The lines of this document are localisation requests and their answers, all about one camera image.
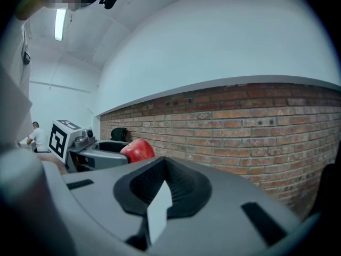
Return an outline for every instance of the black rubber pad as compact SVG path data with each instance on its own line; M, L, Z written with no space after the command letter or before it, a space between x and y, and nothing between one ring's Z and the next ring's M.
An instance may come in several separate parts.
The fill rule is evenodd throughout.
M77 189L77 188L81 188L90 184L93 184L94 182L90 179L85 179L82 181L77 181L77 182L73 182L73 183L68 183L66 184L66 186L68 186L69 190L73 190L73 189Z
M285 231L255 202L241 206L268 245L273 245L286 236Z

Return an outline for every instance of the gray plastic surface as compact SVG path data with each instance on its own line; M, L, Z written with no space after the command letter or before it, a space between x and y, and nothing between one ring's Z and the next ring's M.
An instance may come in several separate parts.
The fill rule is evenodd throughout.
M71 235L76 255L81 256L143 256L139 250L126 245L103 228L96 220L88 215L67 188L57 166L43 162L46 180L54 205Z
M122 166L128 164L128 159L125 155L120 153L113 153L110 151L103 151L97 149L98 145L101 142L109 142L109 141L98 141L96 143L90 143L86 148L82 150L75 150L74 147L68 148L68 158L67 158L67 164L70 167L70 172L76 172L76 167L74 163L72 162L72 158L70 156L70 152L74 152L77 155L85 156L87 158L94 159L95 167L91 168L92 170L101 170L101 169L107 169L112 168L116 166Z
M88 215L108 233L124 241L135 235L141 217L125 213L113 196L113 186L123 175L149 159L111 169L63 176L65 183L91 179L94 184L74 189L71 194ZM213 193L200 212L190 218L168 220L165 231L149 248L155 255L250 255L267 248L266 243L241 209L247 202L257 202L287 233L299 219L289 209L272 199L246 179L193 162L176 159L205 174Z

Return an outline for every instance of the white shirt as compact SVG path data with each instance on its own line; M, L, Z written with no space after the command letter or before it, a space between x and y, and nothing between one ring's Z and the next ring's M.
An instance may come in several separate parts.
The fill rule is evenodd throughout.
M0 86L1 97L5 99L0 101L3 113L3 117L0 118L8 123L5 125L6 130L1 131L4 143L15 142L15 139L21 141L33 131L29 111L31 103L28 100L31 64L25 65L22 61L22 49L25 43L24 24L25 21L13 17L1 36L0 80L2 84Z
M43 129L35 129L29 138L36 142L37 151L47 151L45 132Z

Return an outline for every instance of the white paper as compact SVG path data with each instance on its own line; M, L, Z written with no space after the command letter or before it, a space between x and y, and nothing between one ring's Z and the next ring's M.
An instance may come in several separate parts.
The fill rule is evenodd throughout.
M167 226L167 210L173 205L169 186L164 181L154 200L147 208L150 242L153 244Z

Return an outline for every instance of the white ceiling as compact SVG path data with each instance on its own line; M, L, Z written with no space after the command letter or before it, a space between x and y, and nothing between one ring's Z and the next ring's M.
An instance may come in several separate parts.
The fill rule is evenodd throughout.
M56 10L41 9L27 23L30 42L49 46L102 69L119 44L144 20L178 0L118 0L111 10L95 2L68 12L64 39L54 39Z

